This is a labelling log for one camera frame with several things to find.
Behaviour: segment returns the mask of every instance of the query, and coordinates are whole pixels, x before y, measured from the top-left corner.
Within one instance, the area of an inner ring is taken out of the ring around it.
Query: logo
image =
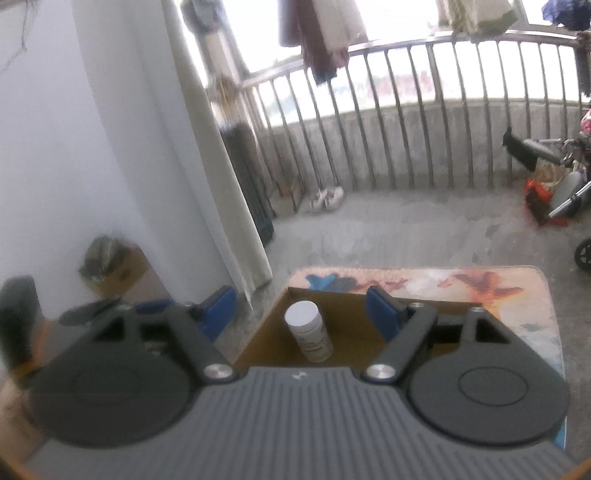
[[[296,374],[291,374],[291,377],[294,380],[303,380],[308,376],[308,374],[306,372],[298,372]]]

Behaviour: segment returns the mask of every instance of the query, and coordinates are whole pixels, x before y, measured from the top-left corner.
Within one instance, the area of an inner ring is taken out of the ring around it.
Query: blue cloth
[[[544,20],[563,24],[573,31],[587,30],[591,19],[591,4],[587,0],[549,0],[542,7]]]

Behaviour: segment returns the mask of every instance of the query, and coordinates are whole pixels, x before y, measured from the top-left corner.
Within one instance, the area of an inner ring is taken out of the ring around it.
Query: railing bar
[[[470,113],[468,111],[468,101],[466,99],[466,88],[464,87],[464,77],[462,68],[457,58],[456,43],[452,43],[453,56],[456,60],[457,78],[460,82],[460,91],[462,93],[462,105],[464,107],[464,123],[466,124],[466,152],[468,155],[468,187],[474,187],[474,152],[472,150],[472,131],[470,130]]]
[[[530,113],[530,96],[527,91],[527,77],[525,75],[525,61],[523,59],[523,52],[521,51],[521,42],[517,42],[519,49],[519,59],[521,61],[521,73],[523,75],[523,88],[525,99],[525,127],[527,129],[527,138],[531,138],[531,113]]]
[[[576,47],[578,45],[576,37],[572,35],[561,34],[544,34],[541,32],[522,32],[509,30],[506,33],[495,37],[497,41],[527,41],[540,42],[550,45],[564,45],[569,47]],[[456,41],[469,41],[468,37],[461,37],[458,35],[440,34],[428,38],[418,40],[404,40],[398,42],[391,41],[373,41],[354,45],[349,48],[349,56],[363,55],[366,53],[374,53],[384,50],[395,50],[396,48],[407,48],[415,45],[435,45],[439,43],[453,43]],[[242,89],[255,86],[260,83],[268,82],[286,75],[301,70],[304,66],[303,59],[296,57],[286,61],[284,64],[272,67],[270,69],[254,72],[253,75],[246,79],[242,85]]]
[[[384,151],[386,153],[386,161],[388,163],[388,174],[390,176],[390,185],[392,188],[396,188],[396,173],[394,171],[394,163],[392,162],[392,154],[390,153],[390,145],[388,143],[388,136],[386,134],[386,127],[384,125],[384,117],[382,116],[382,109],[379,106],[378,92],[375,88],[374,76],[369,68],[368,56],[363,57],[365,59],[365,68],[368,72],[369,86],[371,87],[372,94],[374,96],[375,111],[378,115],[379,130],[382,134],[382,142],[384,142]]]
[[[486,157],[488,160],[488,187],[494,186],[493,180],[493,159],[492,159],[492,125],[491,125],[491,106],[488,102],[488,92],[486,90],[486,80],[484,78],[484,67],[480,56],[480,44],[476,44],[476,54],[478,56],[478,66],[480,67],[480,78],[482,80],[482,97],[484,100],[484,119],[486,122]]]
[[[310,92],[310,98],[312,98],[312,105],[314,106],[314,111],[316,113],[316,120],[318,121],[318,126],[320,127],[320,135],[322,136],[322,141],[324,142],[324,149],[326,150],[326,158],[328,158],[330,170],[333,174],[333,181],[335,185],[340,185],[339,177],[336,174],[335,169],[335,162],[333,161],[332,153],[329,147],[329,141],[326,138],[326,131],[324,130],[324,124],[322,123],[322,119],[320,117],[320,111],[318,110],[318,103],[316,103],[316,96],[314,95],[314,90],[312,89],[312,84],[310,83],[310,78],[308,77],[307,71],[304,70],[304,76],[306,77],[306,83],[308,84],[308,91]]]
[[[433,178],[433,157],[431,156],[431,142],[429,140],[429,130],[427,127],[427,118],[425,116],[425,107],[423,105],[423,96],[421,94],[421,86],[418,82],[417,68],[414,65],[413,55],[410,52],[411,47],[407,47],[408,59],[410,60],[410,67],[413,71],[414,85],[417,89],[417,103],[418,110],[421,115],[421,123],[423,125],[423,135],[425,137],[425,152],[427,154],[427,169],[429,174],[429,186],[435,187],[435,180]]]
[[[314,176],[316,177],[316,183],[318,184],[319,189],[324,188],[324,184],[322,182],[322,178],[320,177],[320,173],[318,172],[318,165],[316,165],[316,158],[314,156],[314,151],[312,149],[312,145],[310,144],[310,138],[308,137],[308,132],[306,131],[306,126],[304,124],[304,118],[301,116],[300,104],[297,101],[296,93],[294,91],[293,85],[291,84],[291,76],[289,74],[285,75],[287,79],[287,84],[290,88],[290,94],[293,98],[295,111],[297,113],[297,118],[300,121],[301,132],[304,135],[304,142],[306,142],[306,148],[308,149],[308,155],[310,156],[310,161],[312,162],[312,169],[314,170]]]
[[[546,125],[546,138],[550,138],[550,104],[548,103],[548,83],[546,80],[546,69],[544,67],[544,57],[542,56],[542,46],[538,43],[538,54],[540,55],[540,65],[542,67],[542,83],[544,85],[544,114]]]
[[[275,179],[273,178],[273,174],[271,173],[271,167],[269,166],[269,159],[267,158],[267,154],[265,152],[265,149],[262,146],[261,130],[260,130],[262,124],[261,124],[258,108],[256,107],[256,103],[253,102],[253,99],[252,99],[252,91],[250,91],[250,92],[244,91],[244,98],[246,99],[246,104],[248,105],[248,109],[250,110],[252,126],[253,126],[253,130],[255,132],[256,142],[258,143],[259,150],[261,151],[261,157],[262,157],[263,163],[265,164],[265,168],[267,169],[267,174],[269,175],[269,179],[271,180],[271,182],[276,183]]]
[[[452,140],[449,134],[449,123],[447,120],[447,109],[445,105],[445,98],[443,97],[443,87],[441,86],[441,78],[439,76],[439,68],[437,67],[437,60],[435,59],[435,52],[433,45],[427,45],[427,55],[429,57],[429,66],[431,68],[431,76],[435,84],[435,94],[439,97],[439,105],[441,107],[441,115],[443,117],[443,131],[445,133],[446,155],[447,155],[447,186],[453,188],[453,160],[452,160]]]
[[[509,90],[507,89],[507,79],[505,77],[505,66],[503,64],[503,57],[501,55],[501,49],[499,43],[496,42],[496,52],[499,56],[499,65],[501,66],[501,77],[503,79],[503,91],[505,93],[505,120],[507,126],[511,126],[511,109],[509,108]],[[507,153],[507,185],[513,184],[513,157]]]
[[[369,179],[371,182],[371,187],[375,188],[375,172],[374,172],[374,164],[371,157],[371,152],[369,151],[369,144],[368,138],[365,134],[365,127],[363,126],[363,120],[361,118],[361,112],[359,111],[359,102],[357,101],[357,94],[355,93],[355,86],[353,85],[353,80],[351,79],[351,74],[349,73],[349,67],[345,65],[345,73],[347,74],[347,80],[349,82],[349,89],[351,90],[351,98],[353,99],[353,106],[355,107],[355,114],[357,115],[357,122],[359,123],[359,132],[361,133],[361,141],[363,142],[363,149],[365,150],[365,158],[368,162],[368,171],[369,171]]]
[[[330,100],[332,100],[333,107],[335,109],[336,123],[339,126],[340,138],[343,142],[343,150],[345,151],[345,159],[347,160],[347,165],[349,166],[349,174],[351,175],[351,183],[353,185],[353,190],[357,190],[357,176],[355,175],[355,168],[353,166],[353,161],[351,159],[351,151],[349,150],[349,142],[347,141],[347,135],[345,134],[343,122],[340,119],[339,105],[336,103],[335,92],[332,88],[331,80],[326,82],[326,86],[329,89]]]
[[[281,115],[281,121],[283,122],[283,128],[285,130],[285,134],[287,135],[287,141],[290,144],[291,154],[294,157],[295,166],[297,167],[298,176],[300,177],[300,182],[304,189],[308,191],[308,184],[303,175],[303,169],[300,165],[300,159],[296,153],[296,147],[294,145],[293,138],[291,137],[291,132],[289,127],[287,126],[287,119],[285,118],[285,112],[283,111],[283,107],[281,106],[281,102],[279,100],[279,95],[277,95],[277,89],[275,88],[275,80],[271,80],[271,88],[273,89],[273,95],[275,96],[275,101],[277,102],[277,106],[279,107],[279,113]]]
[[[408,168],[408,186],[414,188],[414,169],[413,159],[410,156],[410,146],[408,145],[408,135],[406,131],[406,125],[404,123],[404,113],[402,111],[402,105],[400,104],[400,96],[398,94],[398,87],[396,86],[396,80],[394,79],[394,72],[392,71],[392,64],[388,57],[388,50],[384,51],[386,57],[386,65],[388,66],[388,74],[390,75],[390,83],[392,84],[392,91],[394,93],[394,100],[396,101],[396,110],[398,111],[398,121],[400,122],[400,133],[402,135],[402,143],[404,144],[404,152],[406,154],[407,168]]]
[[[569,114],[566,106],[566,85],[564,84],[564,71],[562,69],[562,58],[560,57],[560,47],[556,45],[556,54],[558,55],[558,68],[560,70],[560,81],[562,84],[562,138],[569,137]]]
[[[279,146],[277,145],[277,140],[275,140],[275,135],[273,135],[273,127],[271,126],[271,120],[269,119],[269,115],[267,114],[267,109],[265,108],[265,103],[262,101],[262,95],[261,95],[261,91],[260,91],[258,85],[256,86],[256,92],[259,96],[259,100],[261,101],[262,113],[265,116],[265,121],[267,122],[267,129],[269,130],[269,136],[271,137],[271,142],[273,143],[273,147],[275,149],[275,155],[277,156],[277,163],[279,164],[281,174],[283,175],[283,181],[285,183],[287,183],[288,182],[287,175],[285,173],[285,169],[283,168],[283,163],[281,162],[281,154],[279,153]]]

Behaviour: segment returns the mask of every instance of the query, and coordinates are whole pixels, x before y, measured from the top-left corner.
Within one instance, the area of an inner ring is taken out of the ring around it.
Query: black wheel
[[[574,249],[574,262],[582,270],[591,271],[591,238],[586,238]]]

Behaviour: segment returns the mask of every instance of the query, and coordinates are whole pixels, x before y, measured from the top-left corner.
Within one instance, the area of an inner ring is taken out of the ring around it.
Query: shoe
[[[318,190],[312,197],[311,206],[312,211],[319,212],[324,209],[326,202],[327,189]]]
[[[325,208],[331,212],[336,210],[341,203],[343,203],[343,199],[345,198],[345,191],[343,187],[334,187],[331,189],[326,189],[326,197],[324,198],[324,206]]]

